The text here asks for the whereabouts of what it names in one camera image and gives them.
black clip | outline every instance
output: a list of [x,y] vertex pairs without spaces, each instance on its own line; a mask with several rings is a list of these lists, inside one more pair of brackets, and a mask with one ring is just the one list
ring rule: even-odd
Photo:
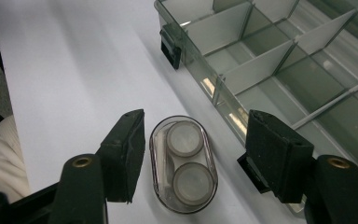
[[175,46],[174,41],[170,35],[164,30],[164,28],[159,32],[161,35],[161,50],[167,57],[168,61],[172,65],[173,69],[179,68],[180,56],[182,50]]

transparent plastic case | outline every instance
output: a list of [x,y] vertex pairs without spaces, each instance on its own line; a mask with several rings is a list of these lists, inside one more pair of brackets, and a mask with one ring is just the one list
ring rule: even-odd
[[356,7],[330,0],[157,0],[155,7],[162,33],[243,145],[255,109],[301,133],[316,154],[358,164]]
[[199,212],[217,189],[208,135],[195,120],[163,120],[150,136],[154,189],[159,200],[181,214]]

clear plastic bin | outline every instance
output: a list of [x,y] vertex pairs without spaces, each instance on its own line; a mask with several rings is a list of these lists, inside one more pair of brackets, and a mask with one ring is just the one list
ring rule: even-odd
[[358,163],[358,11],[339,1],[157,0],[166,48],[244,145],[251,109]]

white table surface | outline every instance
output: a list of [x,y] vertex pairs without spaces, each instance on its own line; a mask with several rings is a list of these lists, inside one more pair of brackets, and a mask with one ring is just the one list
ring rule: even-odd
[[[188,71],[174,71],[159,50],[153,4],[0,0],[0,49],[32,191],[57,182],[70,158],[94,153],[122,114],[143,108],[144,165],[133,203],[108,204],[111,223],[306,223],[241,170],[241,144]],[[213,141],[218,190],[194,215],[167,210],[152,187],[148,138],[173,115],[198,120]]]

white cloth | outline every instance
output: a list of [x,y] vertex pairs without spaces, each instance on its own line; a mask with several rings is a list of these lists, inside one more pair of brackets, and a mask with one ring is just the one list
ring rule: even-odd
[[0,191],[10,203],[30,194],[13,116],[0,122]]

